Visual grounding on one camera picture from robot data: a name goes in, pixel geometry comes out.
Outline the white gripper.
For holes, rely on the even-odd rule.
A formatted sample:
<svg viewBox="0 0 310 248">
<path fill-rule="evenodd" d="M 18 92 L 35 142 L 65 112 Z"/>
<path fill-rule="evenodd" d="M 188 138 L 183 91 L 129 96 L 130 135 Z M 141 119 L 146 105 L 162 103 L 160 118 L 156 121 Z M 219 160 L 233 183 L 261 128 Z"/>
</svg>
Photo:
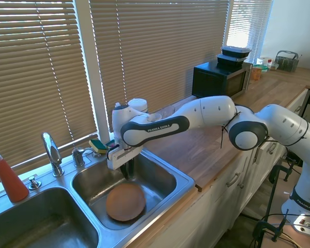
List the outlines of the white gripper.
<svg viewBox="0 0 310 248">
<path fill-rule="evenodd" d="M 134 157 L 141 153 L 142 147 L 132 147 L 128 150 L 115 148 L 107 153 L 107 166 L 111 170 L 120 168 L 124 178 L 130 180 L 134 176 Z"/>
</svg>

